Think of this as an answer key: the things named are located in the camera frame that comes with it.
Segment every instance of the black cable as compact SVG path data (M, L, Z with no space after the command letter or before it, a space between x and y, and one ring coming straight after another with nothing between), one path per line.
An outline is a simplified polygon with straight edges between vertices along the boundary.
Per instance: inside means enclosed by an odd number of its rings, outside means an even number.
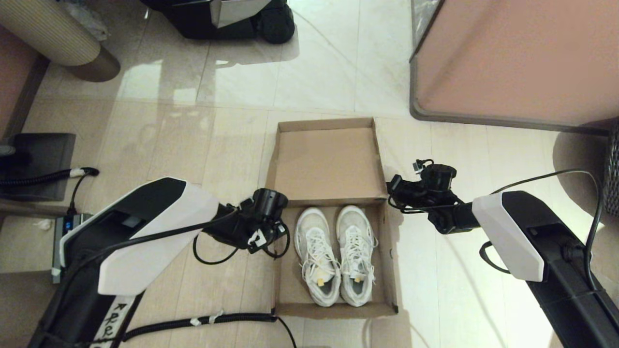
M127 241L124 241L122 243L118 243L115 245L111 245L108 246L102 250L100 250L99 252L94 253L93 255L89 256L88 258L82 260L78 266L76 266L75 268L69 268L69 272L67 273L64 282L61 283L60 288L58 289L58 296L54 298L57 298L57 300L53 300L52 303L50 303L50 308L49 308L49 320L43 324L42 329L43 332L47 332L50 329L51 324L55 321L56 316L58 315L58 311L60 309L60 306L63 303L63 300L66 296L67 293L67 289L69 288L69 285L71 284L71 282L73 281L73 279L75 278L76 274L84 267L86 267L86 265L90 264L92 261L97 260L98 258L113 253L116 250L120 250L123 248L126 248L128 246L132 246L132 245L136 245L136 244L141 244L141 243L146 243L148 241L154 241L154 240L159 240L162 238L167 238L167 237L172 237L175 235L179 235L182 233L186 233L186 232L190 232L190 231L195 231L198 229L202 229L202 228L207 228L210 226L213 226L215 224L219 224L222 221L226 221L230 218L232 218L233 216L238 214L238 209L235 209L234 211L232 211L231 213L222 216L219 219L215 219L215 220L211 220L208 222L203 222L201 224L197 224L197 225L192 225L192 226L187 226L187 227L181 227L181 228L176 228L174 230L168 230L168 231L164 231L164 232L160 232L160 233L156 233L153 235L147 235L144 237L138 237L138 238L134 238L134 239L130 239Z
M490 261L490 258L488 257L488 254L486 254L486 249L492 246L492 242L491 241L487 241L482 245L482 248L479 249L479 256L482 257L482 260L486 261L487 264L489 264L492 268L496 269L497 271L501 271L503 273L507 273L507 274L511 274L511 272L509 272L507 269L504 268L500 268L499 266L497 266L494 262Z
M82 167L80 169L82 169L83 171L87 173L88 172L92 173L91 175L96 176L97 174L99 174L99 171L95 168ZM73 169L59 170L58 172L45 174L42 176L37 176L35 178L0 180L0 187L32 186L32 185L49 183L52 181L58 181L62 179L68 179L71 176L72 170Z
M290 340L292 341L292 347L293 348L297 348L297 343L295 342L295 338L294 338L294 336L292 336L292 332L288 328L288 325L286 325L286 322L281 317L279 317L279 316L276 316L276 318L277 318L277 320L279 320L282 323L282 325L284 326L286 331L288 331L288 336L290 336Z
M273 259L279 259L288 252L289 247L290 247L290 231L288 230L288 228L286 228L286 247L284 247L284 251L281 254L272 253L267 248L264 248L263 250L267 255L269 255Z
M236 254L236 252L238 251L238 248L235 248L235 249L232 251L232 253L230 253L230 255L226 256L225 258L223 258L223 259L221 259L221 260L219 260L219 261L213 261L213 262L206 261L206 260L202 259L202 258L201 258L201 257L197 254L197 238L198 238L199 236L200 236L200 235L197 235L197 236L194 238L194 243L193 243L193 251L194 251L194 257L196 258L196 260L198 260L198 262L200 262L200 263L202 263L202 264L208 264L208 265L212 266L212 265L215 265L215 264L221 264L221 263L224 263L224 262L228 261L229 259L231 259L231 258L232 258L232 256L234 256L234 254Z
M198 326L207 325L207 324L231 323L234 321L261 321L265 323L275 323L276 321L280 321L282 325L284 326L284 328L286 329L286 332L288 332L288 336L290 337L290 340L292 341L292 346L294 348L297 348L297 343L295 342L294 336L292 336L292 332L290 331L290 328L288 327L288 325L286 325L286 322L279 316L274 316L269 313L223 314L223 315L215 316L215 318L212 320L212 323L210 322L211 321L210 317L211 316L201 316L199 318L171 320L171 321L164 321L162 323L157 323L157 324L145 325L145 326L135 328L125 333L120 339L123 342L127 342L128 340L134 337L143 335L143 334L156 333L159 331L178 329L178 328L189 328L189 327L196 326L195 325L196 320L199 322Z
M418 207L418 208L413 208L413 207L407 208L405 206L404 207L403 206L398 206L397 204L395 204L394 201L392 201L392 199L393 199L393 197L389 196L389 198L387 199L387 203L390 206L400 210L400 212L402 214L419 214L421 212L427 212L427 210L430 210L430 209L451 208L451 207L454 207L454 206L458 205L458 204L447 204L447 205L442 205L442 206L427 206L427 207Z
M274 316L270 313L236 313L236 314L222 314L214 316L211 323L211 316L201 316L199 318L186 318L180 320L171 320L164 321L162 323L150 324L141 326L139 328L135 328L131 331L126 332L122 336L116 336L111 338L97 339L94 341L88 342L77 342L77 343L69 343L60 337L45 333L45 337L52 339L65 347L85 347L92 344L100 344L106 342L114 342L114 341L123 341L127 342L128 340L135 338L137 336L141 336L143 334L156 333L164 330L178 329L178 328L190 328L200 325L208 325L208 324L221 324L221 323L232 323L234 321L258 321L263 323L275 323L276 321L280 321L286 332L288 332L288 336L292 341L293 348L297 348L297 342L295 342L294 336L292 336L292 332L286 322L279 316Z
M428 159L428 160L419 160L418 162L421 162L421 164L422 164L422 165L424 165L424 164L426 164L426 163L428 163L428 162L431 162L431 163L430 163L430 165L433 165L433 164L434 164L434 160L432 160L432 159Z
M84 178L86 178L87 175L88 174L85 174L81 178L79 178L79 180L77 180L76 187L73 188L73 194L71 195L71 201L69 202L69 208L67 209L67 215L76 215L77 214L77 209L76 209L77 189L79 189L79 185L82 183L82 181L84 180Z
M593 248L593 240L595 238L595 233L597 232L597 226L600 223L600 217L602 216L602 205L604 203L604 199L603 199L603 192L600 189L600 185L598 183L597 178L588 170L585 169L566 169L566 170L559 170L557 172L553 172L553 173L549 173L549 174L545 174L545 175L540 175L540 176L535 176L533 178L529 178L526 180L521 180L521 181L517 181L513 184L509 184L507 186L504 186L498 190L495 190L494 192L492 192L492 194L495 193L499 193L505 189L508 188L512 188L516 185L520 185L520 184L524 184L524 183L528 183L530 181L534 181L534 180L539 180L539 179L544 179L544 178L549 178L551 176L556 176L556 175L561 175L561 174L569 174L569 173L583 173L583 174L587 174L591 177L591 179L593 180L593 184L595 186L595 193L597 196L597 204L595 205L595 213L593 215L593 221L591 222L591 228L589 229L589 235L587 236L587 242L585 244L585 251L584 251L584 272L585 272L585 276L587 278L587 283L589 284L589 288L592 291L597 291L597 285L595 284L595 282L593 281L593 275L591 273L591 249Z

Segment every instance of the white tag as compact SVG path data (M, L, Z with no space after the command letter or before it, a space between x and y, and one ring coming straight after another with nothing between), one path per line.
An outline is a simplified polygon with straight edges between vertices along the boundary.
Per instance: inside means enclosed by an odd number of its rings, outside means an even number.
M351 279L360 279L360 280L365 279L365 274L359 271L360 265L361 265L360 263L353 263L350 266L350 278Z
M135 296L116 296L93 341L116 337L135 300ZM112 343L114 342L95 343L91 344L90 348L110 348Z
M247 241L248 245L252 243L255 243L258 248L260 248L262 245L265 245L267 243L267 239L264 238L264 234L262 234L261 229L258 229L257 231L255 231L254 234L251 236L251 238Z

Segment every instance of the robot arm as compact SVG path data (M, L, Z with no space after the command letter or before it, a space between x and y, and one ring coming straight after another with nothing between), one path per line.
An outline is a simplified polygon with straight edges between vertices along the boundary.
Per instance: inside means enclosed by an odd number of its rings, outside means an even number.
M417 160L421 180L396 175L387 183L389 203L403 213L427 212L442 234L481 227L514 277L527 282L565 347L619 347L619 310L592 276L585 246L541 200L523 192L495 193L464 203L451 192L456 170Z
M288 234L288 199L257 190L239 207L162 178L131 191L61 240L66 270L29 347L116 347L146 287L202 230L255 253Z

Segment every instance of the white tape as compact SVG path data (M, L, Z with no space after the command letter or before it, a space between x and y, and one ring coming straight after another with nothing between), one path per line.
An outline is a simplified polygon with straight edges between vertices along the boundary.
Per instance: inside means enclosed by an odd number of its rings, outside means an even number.
M50 219L41 220L39 222L35 222L33 225L37 226L40 230L47 231L51 228L52 221Z
M69 177L71 178L78 178L80 176L84 176L86 174L86 172L81 169L81 168L73 168L71 170L71 172L69 173Z
M215 324L215 319L217 319L218 316L223 314L223 310L220 310L219 313L217 313L217 315L213 315L209 317L209 324Z
M267 243L267 238L264 237L261 229L258 229L254 232L251 238L247 241L248 245L255 243L258 248Z

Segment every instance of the shoelace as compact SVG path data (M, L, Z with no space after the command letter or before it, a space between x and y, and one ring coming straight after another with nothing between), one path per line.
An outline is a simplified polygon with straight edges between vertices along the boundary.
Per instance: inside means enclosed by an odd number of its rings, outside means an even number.
M351 265L362 264L368 271L367 278L374 282L374 266L371 263L370 250L378 246L378 239L374 236L370 228L366 230L366 235L371 235L373 241L369 241L363 235L357 226L350 226L346 229L346 249L344 250L345 258L342 260L342 265L347 264L348 268L342 273L346 276L351 275Z
M304 281L307 281L307 277L314 275L317 269L324 271L332 276L335 275L335 269L326 269L321 266L320 258L326 262L331 262L335 267L340 267L340 263L332 257L332 253L329 251L331 247L327 244L327 240L324 237L324 232L319 228L311 228L306 233L308 242L308 259L301 265L301 276Z

